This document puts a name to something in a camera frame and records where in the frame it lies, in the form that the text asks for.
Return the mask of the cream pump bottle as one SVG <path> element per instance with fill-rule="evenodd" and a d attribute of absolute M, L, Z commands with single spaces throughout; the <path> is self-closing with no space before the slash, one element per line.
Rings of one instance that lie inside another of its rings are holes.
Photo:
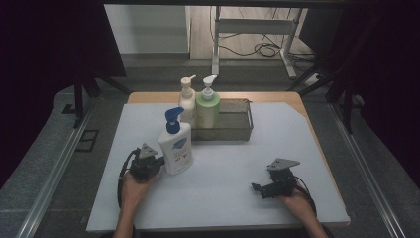
<path fill-rule="evenodd" d="M 180 121 L 189 123 L 192 128 L 195 127 L 195 90 L 191 87 L 194 78 L 192 75 L 180 81 L 182 89 L 178 100 L 178 105 L 183 108 Z"/>

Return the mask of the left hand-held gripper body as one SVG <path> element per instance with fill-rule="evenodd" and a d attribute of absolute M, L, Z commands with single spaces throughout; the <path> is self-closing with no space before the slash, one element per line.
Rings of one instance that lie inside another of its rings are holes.
<path fill-rule="evenodd" d="M 146 143 L 134 151 L 135 157 L 131 162 L 129 171 L 136 180 L 149 180 L 154 170 L 159 168 L 159 165 L 156 164 L 157 153 Z"/>

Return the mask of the green bottle with white pump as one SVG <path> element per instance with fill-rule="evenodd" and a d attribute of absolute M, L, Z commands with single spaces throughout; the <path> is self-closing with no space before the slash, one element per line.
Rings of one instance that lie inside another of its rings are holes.
<path fill-rule="evenodd" d="M 214 129 L 219 120 L 220 95 L 211 86 L 216 75 L 210 75 L 203 79 L 205 88 L 196 94 L 196 126 L 197 135 L 202 140 L 215 138 Z"/>

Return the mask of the white cabinet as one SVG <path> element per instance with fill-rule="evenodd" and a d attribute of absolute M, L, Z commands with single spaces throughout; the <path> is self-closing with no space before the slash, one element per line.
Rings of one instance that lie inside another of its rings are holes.
<path fill-rule="evenodd" d="M 121 54 L 189 52 L 189 7 L 111 4 L 104 7 Z"/>

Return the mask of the white power strip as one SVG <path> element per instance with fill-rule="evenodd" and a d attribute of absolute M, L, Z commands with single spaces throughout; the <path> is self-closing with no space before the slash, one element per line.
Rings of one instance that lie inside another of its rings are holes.
<path fill-rule="evenodd" d="M 315 82 L 317 82 L 319 78 L 320 78 L 320 75 L 318 73 L 314 73 L 304 82 L 304 84 L 307 86 L 310 86 L 314 84 Z"/>

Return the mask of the aluminium rail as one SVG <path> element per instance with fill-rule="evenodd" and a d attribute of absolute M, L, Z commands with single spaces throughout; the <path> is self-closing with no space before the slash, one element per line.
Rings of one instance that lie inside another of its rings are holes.
<path fill-rule="evenodd" d="M 344 138 L 347 147 L 349 148 L 351 155 L 356 163 L 356 166 L 364 180 L 370 197 L 372 198 L 379 215 L 381 216 L 383 223 L 391 238 L 407 238 L 403 231 L 399 219 L 396 216 L 393 208 L 391 207 L 388 199 L 384 195 L 382 189 L 379 187 L 370 167 L 363 155 L 359 145 L 356 142 L 353 134 L 348 131 L 343 123 L 344 117 L 341 115 L 339 108 L 329 103 L 328 107 L 333 114 L 334 120 L 337 127 Z"/>
<path fill-rule="evenodd" d="M 88 124 L 95 104 L 95 99 L 89 99 L 86 102 L 84 117 L 81 119 L 79 126 L 72 130 L 69 139 L 66 141 L 63 150 L 54 163 L 51 172 L 41 187 L 15 238 L 33 238 L 35 236 L 76 146 Z"/>

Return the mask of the black metal stand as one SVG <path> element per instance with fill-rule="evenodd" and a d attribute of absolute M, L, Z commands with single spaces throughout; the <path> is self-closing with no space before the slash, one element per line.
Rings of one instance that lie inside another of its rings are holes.
<path fill-rule="evenodd" d="M 332 72 L 322 72 L 319 65 L 312 65 L 309 69 L 304 71 L 301 76 L 294 80 L 288 88 L 288 91 L 294 91 L 301 82 L 307 80 L 315 73 L 320 75 L 319 79 L 304 89 L 298 90 L 298 94 L 304 96 L 331 83 L 331 87 L 326 93 L 325 98 L 330 103 L 336 103 L 343 97 L 343 103 L 341 104 L 342 124 L 346 131 L 349 134 L 352 134 L 351 115 L 353 109 L 353 82 L 349 77 L 344 77 L 343 69 L 340 68 Z"/>
<path fill-rule="evenodd" d="M 74 103 L 75 103 L 75 122 L 74 128 L 78 128 L 84 118 L 83 109 L 83 92 L 86 92 L 89 97 L 97 98 L 100 95 L 100 88 L 96 81 L 100 79 L 112 87 L 120 90 L 121 92 L 129 95 L 132 90 L 117 82 L 115 79 L 107 76 L 99 71 L 93 70 L 92 72 L 80 71 L 74 77 Z"/>

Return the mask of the metal mesh basket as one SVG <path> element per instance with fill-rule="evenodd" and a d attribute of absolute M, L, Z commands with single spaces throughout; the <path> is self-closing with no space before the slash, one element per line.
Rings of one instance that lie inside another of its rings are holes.
<path fill-rule="evenodd" d="M 249 141 L 254 129 L 250 101 L 246 98 L 222 99 L 215 128 L 194 128 L 193 141 Z"/>

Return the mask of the white bottle with blue pump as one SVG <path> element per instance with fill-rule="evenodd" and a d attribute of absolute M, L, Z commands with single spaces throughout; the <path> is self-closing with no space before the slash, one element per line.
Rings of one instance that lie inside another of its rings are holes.
<path fill-rule="evenodd" d="M 163 152 L 166 172 L 170 175 L 182 173 L 193 163 L 191 126 L 178 119 L 183 111 L 182 107 L 174 107 L 165 112 L 165 128 L 157 138 Z"/>

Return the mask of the white desk frame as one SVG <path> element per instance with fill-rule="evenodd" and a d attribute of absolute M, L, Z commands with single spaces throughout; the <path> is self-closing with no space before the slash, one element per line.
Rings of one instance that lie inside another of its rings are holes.
<path fill-rule="evenodd" d="M 289 58 L 290 48 L 297 31 L 303 9 L 297 10 L 292 20 L 263 20 L 263 19 L 224 19 L 220 17 L 221 7 L 215 9 L 214 46 L 212 54 L 212 74 L 219 74 L 219 34 L 269 34 L 287 35 L 288 38 L 280 50 L 285 69 L 291 79 L 296 78 L 296 72 Z"/>

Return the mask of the white table mat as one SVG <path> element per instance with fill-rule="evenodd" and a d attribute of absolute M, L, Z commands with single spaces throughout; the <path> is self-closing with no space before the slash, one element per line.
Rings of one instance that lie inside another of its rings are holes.
<path fill-rule="evenodd" d="M 143 144 L 159 147 L 168 103 L 124 106 L 87 231 L 115 228 L 118 175 L 128 155 Z M 253 184 L 270 182 L 267 166 L 276 158 L 296 161 L 326 225 L 350 218 L 306 118 L 284 102 L 252 103 L 254 129 L 247 142 L 195 142 L 193 164 L 171 176 L 161 172 L 143 201 L 135 225 L 144 231 L 283 228 L 296 219 L 275 199 L 263 199 Z"/>

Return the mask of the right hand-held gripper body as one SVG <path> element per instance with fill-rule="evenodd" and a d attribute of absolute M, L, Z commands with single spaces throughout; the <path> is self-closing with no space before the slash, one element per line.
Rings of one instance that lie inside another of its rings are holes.
<path fill-rule="evenodd" d="M 275 159 L 267 166 L 272 183 L 265 185 L 264 189 L 271 190 L 275 197 L 291 195 L 296 186 L 296 179 L 290 168 L 297 165 L 299 165 L 297 161 L 280 158 Z"/>

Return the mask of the person's right hand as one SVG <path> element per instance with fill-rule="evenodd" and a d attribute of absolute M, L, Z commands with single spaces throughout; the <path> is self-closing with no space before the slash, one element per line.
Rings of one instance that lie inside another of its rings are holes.
<path fill-rule="evenodd" d="M 277 199 L 298 219 L 308 218 L 313 215 L 313 210 L 308 199 L 299 189 L 295 188 L 291 195 L 280 195 Z"/>

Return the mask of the dark curtain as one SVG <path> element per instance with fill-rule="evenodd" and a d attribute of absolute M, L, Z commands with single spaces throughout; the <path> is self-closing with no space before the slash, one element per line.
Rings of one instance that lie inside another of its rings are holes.
<path fill-rule="evenodd" d="M 104 0 L 0 0 L 0 187 L 78 80 L 123 76 Z"/>
<path fill-rule="evenodd" d="M 334 80 L 334 100 L 353 81 L 362 115 L 420 187 L 420 0 L 383 0 L 383 12 L 348 73 Z M 363 35 L 364 9 L 310 9 L 300 39 L 330 70 L 337 69 Z"/>

